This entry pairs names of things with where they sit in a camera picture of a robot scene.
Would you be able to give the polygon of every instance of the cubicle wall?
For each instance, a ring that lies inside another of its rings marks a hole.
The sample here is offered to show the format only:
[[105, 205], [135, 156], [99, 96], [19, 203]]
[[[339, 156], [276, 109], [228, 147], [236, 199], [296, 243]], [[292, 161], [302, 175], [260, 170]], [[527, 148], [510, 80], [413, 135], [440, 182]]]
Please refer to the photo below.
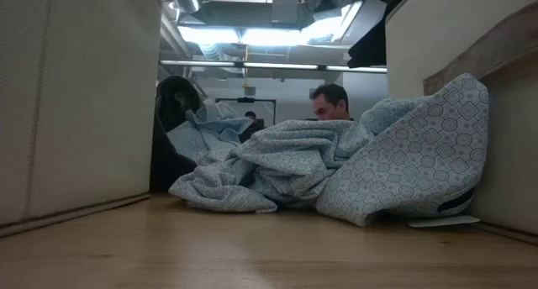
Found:
[[157, 0], [0, 0], [0, 234], [148, 191]]
[[488, 160], [470, 213], [532, 242], [520, 232], [538, 234], [537, 1], [407, 0], [387, 22], [392, 96], [430, 95], [463, 72], [488, 87]]

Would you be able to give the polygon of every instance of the patterned blanket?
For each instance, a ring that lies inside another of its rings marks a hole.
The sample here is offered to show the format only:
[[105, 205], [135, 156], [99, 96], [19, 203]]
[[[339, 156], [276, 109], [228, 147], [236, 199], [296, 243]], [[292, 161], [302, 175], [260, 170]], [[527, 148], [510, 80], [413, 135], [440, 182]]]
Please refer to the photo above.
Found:
[[249, 118], [237, 118], [235, 111], [223, 102], [203, 101], [196, 112], [185, 113], [186, 122], [167, 135], [180, 155], [209, 165], [226, 159], [228, 153], [240, 145], [239, 134], [251, 125]]
[[462, 196], [480, 180], [487, 142], [488, 91], [466, 74], [431, 97], [382, 101], [359, 123], [279, 123], [169, 192], [196, 208], [315, 208], [359, 226], [382, 210], [451, 215], [471, 201]]

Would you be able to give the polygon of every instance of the person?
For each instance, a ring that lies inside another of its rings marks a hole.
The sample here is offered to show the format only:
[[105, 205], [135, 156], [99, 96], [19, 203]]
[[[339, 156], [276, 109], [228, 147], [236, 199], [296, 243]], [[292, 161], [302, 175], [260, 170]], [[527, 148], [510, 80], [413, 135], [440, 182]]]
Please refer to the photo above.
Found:
[[312, 108], [318, 120], [351, 120], [344, 87], [336, 84], [324, 85], [316, 88], [310, 94]]
[[260, 128], [260, 126], [258, 126], [258, 119], [256, 118], [256, 113], [252, 112], [252, 111], [248, 111], [245, 113], [245, 117], [249, 118], [252, 120], [252, 123], [251, 123], [251, 126], [249, 126], [248, 129], [245, 129], [245, 131], [243, 132], [243, 134], [240, 134], [239, 136], [239, 140], [241, 143], [245, 143], [245, 141], [247, 141], [248, 139], [251, 138], [251, 136], [257, 132], [257, 131], [260, 131], [262, 130]]

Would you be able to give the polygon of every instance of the wooden floor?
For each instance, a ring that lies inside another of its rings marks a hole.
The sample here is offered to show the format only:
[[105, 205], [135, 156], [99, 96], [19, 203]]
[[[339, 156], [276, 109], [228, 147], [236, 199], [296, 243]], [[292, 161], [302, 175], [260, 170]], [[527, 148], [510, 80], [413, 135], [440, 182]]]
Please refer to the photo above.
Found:
[[465, 226], [360, 229], [153, 198], [0, 239], [0, 288], [538, 288], [538, 248]]

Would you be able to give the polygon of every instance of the light blue blanket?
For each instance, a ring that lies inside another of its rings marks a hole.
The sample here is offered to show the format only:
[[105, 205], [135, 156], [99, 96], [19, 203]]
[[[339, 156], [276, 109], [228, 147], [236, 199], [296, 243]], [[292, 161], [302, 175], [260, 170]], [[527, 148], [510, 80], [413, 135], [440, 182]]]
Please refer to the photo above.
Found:
[[211, 99], [203, 101], [196, 113], [187, 111], [185, 117], [187, 121], [171, 130], [168, 137], [178, 154], [198, 165], [224, 161], [240, 145], [239, 134], [252, 123], [249, 118], [237, 118], [227, 104]]
[[451, 207], [482, 175], [488, 91], [459, 76], [432, 97], [383, 101], [351, 121], [287, 121], [258, 132], [227, 160], [180, 177], [170, 193], [196, 208], [270, 213], [312, 207], [366, 226], [379, 211], [406, 217]]

